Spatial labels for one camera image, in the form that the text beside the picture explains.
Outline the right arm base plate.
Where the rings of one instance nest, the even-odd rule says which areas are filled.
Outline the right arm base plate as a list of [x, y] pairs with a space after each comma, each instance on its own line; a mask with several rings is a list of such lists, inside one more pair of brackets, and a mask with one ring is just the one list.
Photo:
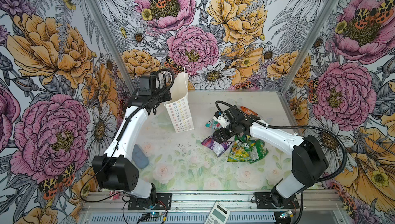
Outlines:
[[251, 203], [255, 203], [258, 209], [298, 209], [300, 207], [295, 194], [290, 198], [283, 198], [269, 191], [255, 192]]

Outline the purple snack packet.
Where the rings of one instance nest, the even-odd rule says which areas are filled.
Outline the purple snack packet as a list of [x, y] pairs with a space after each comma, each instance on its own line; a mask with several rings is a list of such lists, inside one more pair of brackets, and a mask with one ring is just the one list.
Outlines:
[[216, 154], [217, 157], [220, 157], [232, 145], [232, 141], [225, 141], [219, 143], [214, 140], [213, 136], [209, 136], [201, 144], [211, 149]]

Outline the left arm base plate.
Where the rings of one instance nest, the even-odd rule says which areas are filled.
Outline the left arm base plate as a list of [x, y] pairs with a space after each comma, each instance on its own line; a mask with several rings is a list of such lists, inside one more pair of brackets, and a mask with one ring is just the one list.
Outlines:
[[172, 203], [171, 193], [156, 193], [149, 198], [132, 197], [128, 202], [129, 211], [158, 211], [170, 210]]

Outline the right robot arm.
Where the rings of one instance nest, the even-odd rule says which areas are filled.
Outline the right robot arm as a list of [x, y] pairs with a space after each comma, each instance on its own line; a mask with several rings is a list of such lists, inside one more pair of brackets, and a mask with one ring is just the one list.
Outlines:
[[244, 133], [291, 155], [290, 175], [272, 188], [268, 199], [276, 208], [283, 207], [294, 194], [313, 186], [328, 167], [328, 161], [319, 142], [312, 136], [302, 137], [280, 128], [270, 128], [258, 117], [248, 117], [234, 108], [216, 112], [214, 120], [220, 124], [220, 128], [213, 135], [217, 142], [224, 142]]

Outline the teal Fox's candy packet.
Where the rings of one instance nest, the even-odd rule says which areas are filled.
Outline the teal Fox's candy packet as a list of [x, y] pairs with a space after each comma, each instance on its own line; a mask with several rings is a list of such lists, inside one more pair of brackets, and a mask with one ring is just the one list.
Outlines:
[[213, 118], [210, 119], [205, 126], [208, 128], [212, 128], [213, 130], [218, 130], [221, 127], [221, 124], [218, 122], [218, 117], [221, 116], [222, 113], [220, 111], [217, 111]]

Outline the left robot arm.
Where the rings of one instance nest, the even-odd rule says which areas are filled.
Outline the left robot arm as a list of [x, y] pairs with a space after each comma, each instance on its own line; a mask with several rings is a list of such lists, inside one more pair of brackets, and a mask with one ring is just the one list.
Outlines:
[[171, 100], [170, 89], [175, 81], [172, 70], [161, 69], [140, 77], [139, 88], [125, 105], [125, 117], [106, 151], [92, 161], [94, 177], [102, 189], [123, 192], [144, 209], [153, 209], [157, 202], [156, 187], [139, 176], [133, 151], [141, 128], [161, 103]]

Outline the white paper bag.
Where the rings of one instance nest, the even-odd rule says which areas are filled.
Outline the white paper bag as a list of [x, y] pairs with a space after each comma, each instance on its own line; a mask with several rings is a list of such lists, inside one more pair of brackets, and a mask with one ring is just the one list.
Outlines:
[[188, 103], [188, 84], [190, 75], [186, 66], [177, 74], [174, 84], [170, 88], [172, 99], [165, 102], [169, 118], [176, 133], [194, 129], [192, 114]]

